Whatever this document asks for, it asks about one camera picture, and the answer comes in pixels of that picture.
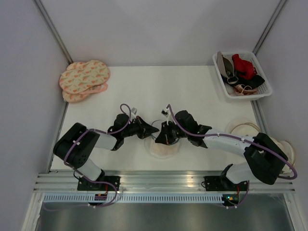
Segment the white mesh laundry bag blue zipper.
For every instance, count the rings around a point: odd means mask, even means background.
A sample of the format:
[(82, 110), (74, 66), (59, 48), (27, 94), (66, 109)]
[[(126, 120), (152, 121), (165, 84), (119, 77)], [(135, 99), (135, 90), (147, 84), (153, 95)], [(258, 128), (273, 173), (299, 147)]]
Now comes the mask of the white mesh laundry bag blue zipper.
[(150, 137), (146, 138), (144, 145), (148, 153), (153, 157), (158, 159), (167, 159), (173, 157), (178, 152), (180, 148), (180, 140), (176, 139), (170, 145), (155, 143), (155, 140), (161, 131), (162, 122), (163, 120), (159, 119), (159, 120), (154, 120), (151, 123), (151, 126), (158, 128), (159, 131), (151, 134)]

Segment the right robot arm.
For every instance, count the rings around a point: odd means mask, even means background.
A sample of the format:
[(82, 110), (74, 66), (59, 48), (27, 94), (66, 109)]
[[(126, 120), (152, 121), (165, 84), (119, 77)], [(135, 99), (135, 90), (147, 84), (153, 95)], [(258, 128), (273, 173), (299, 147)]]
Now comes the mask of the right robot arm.
[(219, 175), (219, 183), (225, 190), (249, 180), (273, 185), (288, 162), (287, 155), (267, 134), (231, 135), (198, 124), (186, 110), (175, 115), (168, 109), (161, 113), (167, 120), (162, 123), (155, 143), (171, 145), (176, 140), (186, 138), (196, 147), (222, 150), (245, 159), (241, 164), (227, 165)]

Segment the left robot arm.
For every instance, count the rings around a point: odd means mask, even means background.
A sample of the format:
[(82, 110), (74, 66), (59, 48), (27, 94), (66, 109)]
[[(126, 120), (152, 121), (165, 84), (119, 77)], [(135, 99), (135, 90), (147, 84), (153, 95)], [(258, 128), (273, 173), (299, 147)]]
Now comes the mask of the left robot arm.
[(118, 114), (113, 125), (106, 133), (88, 129), (75, 123), (55, 144), (53, 154), (64, 164), (79, 174), (79, 191), (118, 191), (119, 177), (106, 176), (90, 155), (94, 148), (109, 151), (118, 150), (124, 139), (137, 136), (143, 140), (158, 132), (159, 129), (146, 123), (140, 116), (130, 119), (127, 114)]

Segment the floral laundry bag bottom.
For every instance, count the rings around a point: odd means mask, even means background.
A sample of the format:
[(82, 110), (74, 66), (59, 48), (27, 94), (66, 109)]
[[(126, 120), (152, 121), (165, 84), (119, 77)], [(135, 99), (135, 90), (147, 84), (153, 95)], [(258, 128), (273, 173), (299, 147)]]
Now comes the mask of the floral laundry bag bottom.
[(70, 94), (65, 92), (64, 90), (62, 91), (62, 97), (64, 101), (67, 103), (77, 103), (82, 100), (85, 100), (87, 97), (89, 97), (91, 94), (96, 94), (96, 93), (101, 93), (103, 91), (106, 91), (108, 89), (108, 84), (103, 83), (102, 85), (97, 85), (90, 87), (89, 89), (80, 92), (78, 94)]

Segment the floral laundry bag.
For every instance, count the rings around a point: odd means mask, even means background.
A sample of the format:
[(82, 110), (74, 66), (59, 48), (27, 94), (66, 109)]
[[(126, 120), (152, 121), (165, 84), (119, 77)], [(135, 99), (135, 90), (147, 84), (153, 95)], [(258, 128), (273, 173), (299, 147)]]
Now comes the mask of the floral laundry bag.
[(91, 94), (96, 94), (96, 93), (101, 93), (103, 91), (106, 91), (108, 89), (108, 84), (103, 83), (102, 85), (97, 85), (90, 87), (89, 89), (80, 92), (78, 94), (70, 94), (65, 92), (64, 90), (62, 91), (62, 97), (64, 101), (67, 103), (77, 103), (82, 100), (85, 100), (87, 97), (89, 97)]
[(101, 61), (74, 62), (61, 74), (59, 85), (66, 93), (79, 94), (106, 83), (110, 74), (107, 65)]

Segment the floral laundry bag top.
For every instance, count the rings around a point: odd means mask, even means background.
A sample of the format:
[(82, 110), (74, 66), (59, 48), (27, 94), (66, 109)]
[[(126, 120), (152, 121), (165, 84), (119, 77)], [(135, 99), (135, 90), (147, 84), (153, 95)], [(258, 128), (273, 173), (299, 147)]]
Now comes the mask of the floral laundry bag top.
[(107, 65), (101, 61), (74, 62), (61, 74), (59, 85), (66, 93), (79, 94), (106, 83), (110, 74)]

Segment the beige grey bra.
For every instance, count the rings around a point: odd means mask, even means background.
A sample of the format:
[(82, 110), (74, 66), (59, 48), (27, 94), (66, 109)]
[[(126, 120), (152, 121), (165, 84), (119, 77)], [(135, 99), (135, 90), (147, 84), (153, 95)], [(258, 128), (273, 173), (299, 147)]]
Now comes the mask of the beige grey bra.
[(234, 64), (229, 58), (223, 56), (222, 52), (217, 52), (216, 60), (220, 74), (225, 78), (235, 77)]

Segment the red bra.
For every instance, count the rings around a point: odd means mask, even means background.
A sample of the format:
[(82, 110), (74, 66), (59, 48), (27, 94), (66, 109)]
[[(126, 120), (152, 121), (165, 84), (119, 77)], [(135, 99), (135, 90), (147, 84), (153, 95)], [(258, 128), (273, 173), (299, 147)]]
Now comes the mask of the red bra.
[(239, 54), (234, 54), (231, 58), (234, 64), (235, 72), (239, 77), (249, 80), (257, 74), (253, 64), (247, 60), (241, 59)]

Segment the cream laundry bag right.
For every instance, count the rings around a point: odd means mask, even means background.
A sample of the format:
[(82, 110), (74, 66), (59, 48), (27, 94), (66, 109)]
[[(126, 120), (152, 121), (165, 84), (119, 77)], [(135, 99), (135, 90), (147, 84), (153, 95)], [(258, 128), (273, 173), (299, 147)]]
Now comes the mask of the cream laundry bag right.
[(288, 162), (294, 167), (295, 166), (295, 152), (291, 144), (287, 141), (278, 141), (273, 137), (270, 137), (272, 141), (284, 152), (288, 158)]

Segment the white plastic basket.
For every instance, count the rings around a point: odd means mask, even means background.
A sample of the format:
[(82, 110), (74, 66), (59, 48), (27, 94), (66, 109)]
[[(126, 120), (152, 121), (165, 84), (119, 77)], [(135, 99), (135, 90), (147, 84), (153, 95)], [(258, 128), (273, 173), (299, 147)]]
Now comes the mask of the white plastic basket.
[(226, 98), (254, 101), (272, 94), (272, 88), (256, 56), (250, 51), (217, 52), (213, 56)]

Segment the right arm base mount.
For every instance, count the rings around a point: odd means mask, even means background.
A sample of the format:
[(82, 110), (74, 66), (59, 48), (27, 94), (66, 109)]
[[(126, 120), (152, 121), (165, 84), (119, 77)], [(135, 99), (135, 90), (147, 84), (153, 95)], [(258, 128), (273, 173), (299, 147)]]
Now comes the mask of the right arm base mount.
[(248, 189), (247, 181), (235, 184), (220, 176), (204, 176), (201, 185), (207, 192), (244, 192)]

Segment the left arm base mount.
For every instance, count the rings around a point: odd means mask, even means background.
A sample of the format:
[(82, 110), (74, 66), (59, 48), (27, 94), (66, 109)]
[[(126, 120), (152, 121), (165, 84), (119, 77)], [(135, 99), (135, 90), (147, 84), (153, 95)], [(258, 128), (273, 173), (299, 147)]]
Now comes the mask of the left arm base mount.
[(119, 176), (104, 176), (98, 179), (98, 181), (104, 181), (106, 183), (90, 182), (84, 178), (78, 180), (78, 191), (108, 191), (115, 192), (119, 190), (120, 177)]

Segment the aluminium mounting rail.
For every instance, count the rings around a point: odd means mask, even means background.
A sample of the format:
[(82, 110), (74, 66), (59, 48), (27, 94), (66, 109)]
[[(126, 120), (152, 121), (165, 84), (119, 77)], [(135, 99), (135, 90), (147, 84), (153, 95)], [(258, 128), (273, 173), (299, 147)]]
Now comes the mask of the aluminium mounting rail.
[[(107, 176), (119, 176), (121, 193), (201, 193), (205, 188), (201, 182), (205, 176), (219, 175), (219, 171), (105, 171)], [(75, 193), (77, 179), (71, 170), (55, 170), (40, 173), (34, 186), (40, 193)], [(274, 185), (250, 180), (249, 192), (295, 193), (291, 181), (277, 179)]]

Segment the left aluminium frame post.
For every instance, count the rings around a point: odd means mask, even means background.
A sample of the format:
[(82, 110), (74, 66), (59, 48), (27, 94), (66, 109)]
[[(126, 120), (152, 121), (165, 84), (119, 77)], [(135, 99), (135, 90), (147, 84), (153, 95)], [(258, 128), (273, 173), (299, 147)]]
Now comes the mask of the left aluminium frame post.
[(73, 62), (73, 59), (64, 44), (56, 26), (54, 25), (46, 7), (44, 6), (43, 2), (41, 0), (33, 0), (33, 3), (37, 10), (39, 11), (43, 21), (45, 22), (48, 30), (50, 31), (52, 37), (54, 38), (57, 46), (59, 47), (60, 51), (62, 52), (64, 58), (66, 59), (68, 64), (71, 64)]

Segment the aluminium frame post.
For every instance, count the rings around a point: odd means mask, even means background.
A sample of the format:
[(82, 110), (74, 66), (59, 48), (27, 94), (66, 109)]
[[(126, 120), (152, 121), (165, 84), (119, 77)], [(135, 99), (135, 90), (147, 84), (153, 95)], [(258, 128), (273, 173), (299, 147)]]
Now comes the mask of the aluminium frame post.
[(288, 0), (279, 0), (272, 15), (270, 16), (265, 28), (263, 29), (256, 45), (254, 46), (252, 53), (257, 55), (260, 51), (262, 45), (264, 44), (266, 38), (268, 37), (269, 33), (271, 32), (272, 28), (274, 27), (275, 23), (277, 22), (278, 18), (280, 17), (281, 13), (283, 12), (284, 8), (286, 7)]
[(60, 51), (62, 52), (64, 58), (66, 59), (68, 64), (71, 64), (73, 62), (73, 59), (64, 44), (56, 26), (54, 25), (46, 7), (44, 6), (43, 2), (41, 0), (33, 0), (33, 3), (37, 10), (39, 11), (43, 21), (45, 22), (48, 30), (50, 31), (52, 37), (54, 38), (57, 46), (59, 47)]

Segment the right aluminium frame post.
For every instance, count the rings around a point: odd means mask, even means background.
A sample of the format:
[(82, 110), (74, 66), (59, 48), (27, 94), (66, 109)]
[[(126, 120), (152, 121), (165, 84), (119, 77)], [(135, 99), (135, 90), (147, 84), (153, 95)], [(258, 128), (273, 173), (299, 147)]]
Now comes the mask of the right aluminium frame post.
[(279, 0), (272, 15), (270, 16), (265, 28), (263, 29), (256, 45), (254, 46), (252, 53), (257, 55), (260, 51), (262, 45), (264, 44), (266, 38), (268, 37), (269, 33), (271, 32), (272, 28), (274, 27), (275, 23), (277, 22), (278, 18), (280, 17), (281, 13), (283, 12), (284, 8), (286, 7), (288, 0)]

